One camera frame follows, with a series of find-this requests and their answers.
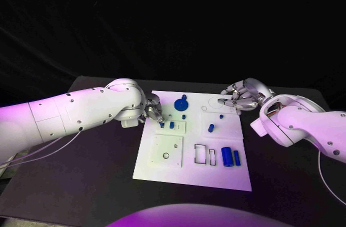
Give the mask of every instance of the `black table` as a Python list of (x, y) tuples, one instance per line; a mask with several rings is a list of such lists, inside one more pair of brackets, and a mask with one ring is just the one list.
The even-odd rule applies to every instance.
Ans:
[[(70, 91), (104, 87), (113, 80), (81, 76)], [(137, 83), (148, 93), (158, 90), (210, 94), (220, 94), (231, 84), (149, 80)], [(302, 95), (329, 109), (315, 89), (273, 87), (273, 90)], [(84, 131), (55, 155), (24, 164), (0, 196), (0, 215), (67, 226), (104, 227), (150, 207), (199, 203), (250, 211), (297, 227), (345, 226), (346, 207), (321, 179), (318, 148), (305, 140), (286, 148), (269, 135), (260, 137), (250, 126), (259, 111), (241, 115), (253, 192), (133, 179), (145, 125), (124, 129), (114, 120)], [(67, 136), (45, 154), (73, 137)], [(323, 156), (322, 171), (346, 200), (346, 165)]]

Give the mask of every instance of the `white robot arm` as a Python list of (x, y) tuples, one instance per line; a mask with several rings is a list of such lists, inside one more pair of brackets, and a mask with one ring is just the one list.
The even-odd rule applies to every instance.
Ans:
[(0, 108), (0, 164), (22, 150), (86, 131), (113, 119), (124, 128), (146, 118), (165, 123), (160, 99), (145, 92), (132, 79), (117, 79), (107, 87), (70, 92), (55, 97)]
[(259, 135), (270, 135), (282, 146), (309, 140), (321, 152), (346, 163), (346, 112), (326, 112), (308, 98), (280, 94), (254, 78), (233, 84), (221, 94), (233, 92), (218, 102), (238, 112), (261, 106), (260, 118), (251, 123)]

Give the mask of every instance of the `cable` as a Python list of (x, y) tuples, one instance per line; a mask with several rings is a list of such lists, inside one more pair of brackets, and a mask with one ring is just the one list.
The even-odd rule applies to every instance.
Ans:
[(35, 154), (39, 153), (45, 148), (48, 148), (54, 143), (57, 143), (57, 141), (61, 140), (61, 139), (62, 139), (62, 137), (58, 138), (58, 139), (57, 139), (52, 143), (49, 143), (45, 147), (42, 147), (41, 149), (38, 149), (35, 152), (32, 152), (32, 153), (26, 154), (25, 156), (13, 159), (12, 161), (8, 161), (8, 162), (2, 163), (0, 166), (6, 165), (6, 164), (9, 164), (9, 163), (12, 163), (12, 162), (15, 162), (15, 161), (19, 161), (19, 160), (22, 160), (24, 158), (35, 155)]
[(335, 192), (332, 191), (332, 189), (331, 189), (331, 187), (329, 187), (329, 185), (328, 185), (328, 183), (326, 183), (326, 180), (325, 180), (325, 178), (323, 178), (323, 172), (322, 172), (322, 152), (319, 151), (319, 174), (321, 174), (321, 178), (322, 178), (322, 180), (323, 180), (323, 183), (325, 183), (325, 185), (326, 185), (326, 187), (328, 187), (328, 189), (329, 189), (329, 191), (331, 191), (331, 193), (333, 194), (333, 196), (338, 198), (338, 200), (346, 205), (346, 203), (342, 201), (342, 199), (338, 197), (338, 195), (335, 194)]
[(78, 134), (75, 135), (75, 137), (73, 138), (73, 140), (71, 140), (55, 152), (52, 152), (51, 154), (48, 154), (48, 155), (45, 155), (45, 156), (42, 156), (42, 157), (39, 157), (39, 158), (31, 159), (31, 160), (22, 162), (22, 163), (16, 163), (16, 164), (13, 164), (13, 165), (9, 165), (9, 166), (6, 166), (6, 167), (2, 167), (0, 170), (5, 169), (5, 168), (9, 168), (9, 167), (13, 167), (13, 166), (22, 165), (22, 164), (25, 164), (25, 163), (28, 163), (28, 162), (38, 161), (38, 160), (47, 158), (48, 156), (51, 156), (52, 154), (55, 154), (58, 151), (61, 151), (61, 150), (70, 145), (70, 143), (74, 141), (74, 139), (77, 138), (77, 136), (78, 136), (80, 134), (81, 134), (81, 132), (78, 132)]

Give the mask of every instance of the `black backdrop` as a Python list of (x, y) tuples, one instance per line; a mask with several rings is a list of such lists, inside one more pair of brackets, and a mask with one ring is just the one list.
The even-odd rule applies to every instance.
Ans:
[(0, 0), (0, 105), (77, 76), (315, 88), (345, 110), (345, 0)]

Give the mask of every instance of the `white board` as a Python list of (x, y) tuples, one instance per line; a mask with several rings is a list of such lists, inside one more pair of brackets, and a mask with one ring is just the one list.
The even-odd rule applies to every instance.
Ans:
[[(160, 97), (162, 115), (166, 119), (165, 126), (171, 125), (171, 121), (184, 124), (185, 134), (178, 129), (172, 129), (172, 131), (169, 128), (159, 129), (159, 123), (152, 119), (146, 120), (133, 178), (253, 191), (241, 119), (237, 110), (218, 103), (218, 99), (224, 99), (225, 96), (168, 91), (153, 91), (153, 93)], [(175, 101), (184, 95), (188, 98), (189, 107), (188, 110), (178, 111)], [(212, 133), (208, 132), (211, 124), (215, 125)], [(152, 164), (150, 162), (155, 138), (159, 135), (182, 137), (181, 167), (172, 168), (169, 166), (162, 157), (162, 150), (158, 152), (158, 158), (162, 158), (160, 163)], [(205, 145), (207, 164), (195, 163), (195, 145)], [(231, 147), (233, 151), (238, 151), (241, 166), (224, 166), (222, 147)], [(210, 150), (215, 150), (215, 166), (211, 165)]]

